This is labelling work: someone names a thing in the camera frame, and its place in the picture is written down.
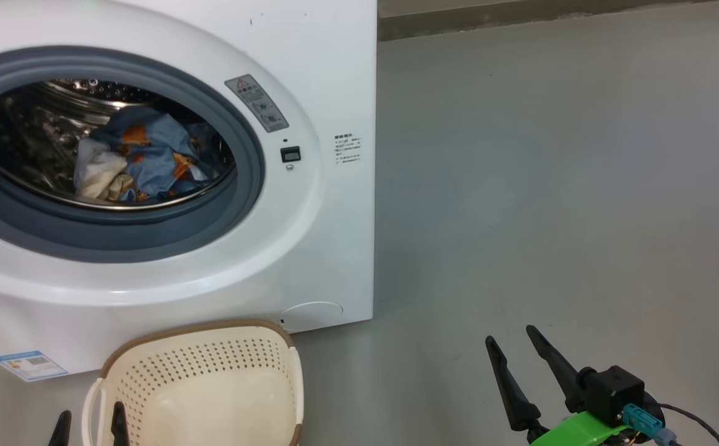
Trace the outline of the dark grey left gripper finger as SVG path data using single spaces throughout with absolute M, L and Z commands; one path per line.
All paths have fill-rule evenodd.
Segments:
M 65 410 L 59 414 L 48 446 L 68 446 L 71 433 L 72 412 Z
M 113 436 L 113 446 L 129 446 L 129 426 L 124 404 L 121 401 L 114 403 L 111 434 Z

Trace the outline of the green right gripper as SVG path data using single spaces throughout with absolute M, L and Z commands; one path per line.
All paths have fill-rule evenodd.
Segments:
M 567 410 L 575 413 L 563 423 L 534 439 L 529 446 L 601 446 L 609 438 L 617 437 L 629 429 L 628 424 L 611 428 L 591 413 L 582 412 L 583 395 L 577 381 L 577 370 L 534 325 L 527 325 L 526 333 L 536 353 L 549 365 L 565 395 Z M 530 403 L 518 386 L 508 368 L 507 358 L 493 336 L 486 337 L 486 350 L 510 429 L 515 432 L 540 429 L 540 410 L 535 404 Z

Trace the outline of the blue printed clothes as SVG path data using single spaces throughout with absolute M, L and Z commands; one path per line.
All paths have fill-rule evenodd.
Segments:
M 192 196 L 223 180 L 234 159 L 206 122 L 184 124 L 169 113 L 128 107 L 90 131 L 76 147 L 74 194 L 127 205 Z

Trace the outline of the cream perforated laundry basket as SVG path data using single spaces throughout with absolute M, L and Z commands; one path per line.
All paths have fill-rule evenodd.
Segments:
M 129 446 L 300 446 L 302 361 L 270 321 L 172 328 L 133 339 L 105 361 L 85 397 L 82 446 L 113 446 L 117 401 Z

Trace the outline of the grey rubber door gasket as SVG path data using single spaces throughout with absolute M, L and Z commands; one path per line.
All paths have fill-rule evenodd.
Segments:
M 255 207 L 266 177 L 263 145 L 248 119 L 211 85 L 158 60 L 111 49 L 51 46 L 0 53 L 0 94 L 51 79 L 135 85 L 183 104 L 220 133 L 237 169 L 226 183 L 191 201 L 127 212 L 56 201 L 0 173 L 0 241 L 71 261 L 155 261 L 209 245 Z

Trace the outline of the white front-load washing machine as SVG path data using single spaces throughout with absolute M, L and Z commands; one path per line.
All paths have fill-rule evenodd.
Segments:
M 249 215 L 197 250 L 138 263 L 54 258 L 0 241 L 0 356 L 40 351 L 70 374 L 121 344 L 306 302 L 373 313 L 376 0 L 0 0 L 0 53 L 124 51 L 211 85 L 258 133 Z M 288 129 L 267 133 L 224 82 L 251 74 Z M 302 160 L 283 163 L 280 149 Z

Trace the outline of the blue energy label sticker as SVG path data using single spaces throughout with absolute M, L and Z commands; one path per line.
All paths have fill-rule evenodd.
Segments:
M 0 356 L 0 365 L 28 383 L 69 374 L 40 351 Z

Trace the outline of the round filter cover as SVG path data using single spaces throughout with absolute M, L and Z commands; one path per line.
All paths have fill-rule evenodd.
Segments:
M 283 311 L 277 324 L 289 333 L 308 332 L 338 325 L 343 307 L 334 302 L 306 302 Z

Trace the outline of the steel perforated washer drum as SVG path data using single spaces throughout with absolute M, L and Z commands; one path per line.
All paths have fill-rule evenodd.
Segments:
M 169 113 L 184 124 L 209 123 L 183 104 L 135 85 L 100 79 L 51 79 L 21 85 L 0 94 L 0 173 L 17 185 L 56 201 L 124 212 L 191 201 L 217 189 L 235 174 L 237 167 L 232 154 L 233 170 L 223 180 L 187 198 L 154 205 L 127 205 L 76 197 L 73 173 L 77 144 L 90 131 L 107 124 L 114 113 L 128 107 Z

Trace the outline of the grey warning sticker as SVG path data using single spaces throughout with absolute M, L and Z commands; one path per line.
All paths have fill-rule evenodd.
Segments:
M 251 74 L 244 74 L 224 82 L 243 102 L 267 133 L 288 129 L 289 122 L 282 110 Z

